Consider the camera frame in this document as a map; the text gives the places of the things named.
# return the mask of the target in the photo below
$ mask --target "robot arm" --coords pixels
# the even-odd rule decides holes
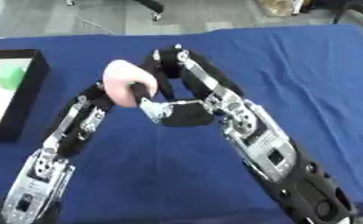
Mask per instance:
[[[59,114],[43,146],[26,160],[0,207],[0,224],[55,223],[63,192],[80,153],[113,107],[101,82],[83,91]]]
[[[142,67],[156,76],[168,100],[174,99],[168,78],[181,78],[196,97],[190,101],[157,103],[142,94],[143,86],[132,87],[137,104],[154,123],[179,126],[166,122],[174,116],[174,106],[181,110],[179,114],[189,111],[188,115],[194,115],[196,110],[191,112],[185,105],[198,103],[206,112],[200,111],[201,115],[222,116],[220,127],[225,139],[240,153],[255,180],[295,223],[354,223],[354,205],[322,167],[306,156],[263,107],[244,99],[241,90],[218,69],[180,45],[155,51],[151,58],[155,66],[147,66],[149,57]],[[192,117],[179,116],[178,119],[184,121]]]

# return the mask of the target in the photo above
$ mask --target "blue tablecloth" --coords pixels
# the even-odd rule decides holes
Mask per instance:
[[[207,56],[237,82],[363,213],[363,33],[349,25],[0,39],[3,49],[40,49],[52,67],[20,140],[0,143],[0,198],[63,105],[111,60],[140,63],[152,49],[176,43]],[[180,83],[176,89],[189,96]],[[216,123],[165,128],[139,109],[115,108],[73,163],[61,223],[221,223],[215,222],[221,217],[223,223],[291,223]]]

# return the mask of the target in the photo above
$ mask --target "green block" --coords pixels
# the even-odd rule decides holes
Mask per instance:
[[[5,64],[0,68],[0,86],[9,90],[16,90],[24,78],[22,67]]]

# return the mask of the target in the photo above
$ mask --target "soft pink ball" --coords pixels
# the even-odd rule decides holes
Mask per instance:
[[[136,102],[129,85],[143,83],[152,96],[157,92],[157,80],[142,68],[125,60],[114,60],[103,73],[105,91],[115,104],[122,107],[135,107]]]

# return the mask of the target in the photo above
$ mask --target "gray floor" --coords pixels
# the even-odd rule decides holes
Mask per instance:
[[[315,10],[297,17],[266,17],[255,0],[162,0],[164,18],[131,0],[0,0],[0,37],[108,33],[116,35],[180,34],[221,28],[329,24],[332,14]],[[363,25],[363,16],[348,12],[342,23]]]

